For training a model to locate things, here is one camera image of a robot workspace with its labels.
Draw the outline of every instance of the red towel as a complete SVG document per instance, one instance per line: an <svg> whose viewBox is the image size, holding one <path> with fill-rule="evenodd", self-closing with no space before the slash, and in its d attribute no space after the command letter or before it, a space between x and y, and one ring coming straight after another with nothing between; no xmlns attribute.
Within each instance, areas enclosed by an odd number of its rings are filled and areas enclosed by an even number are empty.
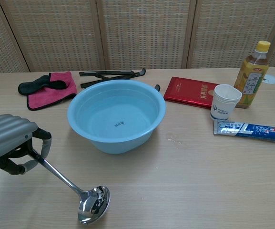
<svg viewBox="0 0 275 229"><path fill-rule="evenodd" d="M43 87L27 96L27 107L32 111L40 110L50 105L61 102L67 98L73 98L77 94L76 84L71 72L51 73L50 81L62 80L66 83L66 89L51 89Z"/></svg>

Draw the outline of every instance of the light wood tabletop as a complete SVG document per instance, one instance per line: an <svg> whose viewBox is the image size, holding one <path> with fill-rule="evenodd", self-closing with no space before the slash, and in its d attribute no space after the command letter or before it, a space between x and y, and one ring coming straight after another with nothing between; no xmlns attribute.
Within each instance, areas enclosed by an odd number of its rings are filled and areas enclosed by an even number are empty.
<svg viewBox="0 0 275 229"><path fill-rule="evenodd" d="M164 94L172 76L233 85L239 69L147 70L134 78ZM269 74L275 76L275 68ZM47 160L82 189L106 185L111 204L88 228L275 228L275 143L214 136L209 110L166 102L166 115L148 142L120 155L97 150L69 126L70 100L30 111L18 85L46 73L0 73L0 115L28 118L52 134ZM80 83L93 77L72 72ZM260 86L248 109L230 120L275 126L275 84ZM34 147L41 142L34 140ZM30 158L14 159L22 163ZM41 165L25 175L0 170L0 228L84 228L79 198Z"/></svg>

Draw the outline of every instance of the black metal bracket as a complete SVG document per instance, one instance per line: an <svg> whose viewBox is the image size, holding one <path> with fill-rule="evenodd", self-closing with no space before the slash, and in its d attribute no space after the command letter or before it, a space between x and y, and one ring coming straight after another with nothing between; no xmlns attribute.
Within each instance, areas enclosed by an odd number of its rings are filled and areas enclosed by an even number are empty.
<svg viewBox="0 0 275 229"><path fill-rule="evenodd" d="M133 72L130 70L124 71L87 71L87 72L79 72L80 76L96 76L97 78L101 78L101 80L91 81L87 83L80 84L81 88L87 88L96 83L101 83L107 80L128 80L134 77L142 76L146 74L146 69L142 69L140 72ZM106 77L105 75L118 75L115 77Z"/></svg>

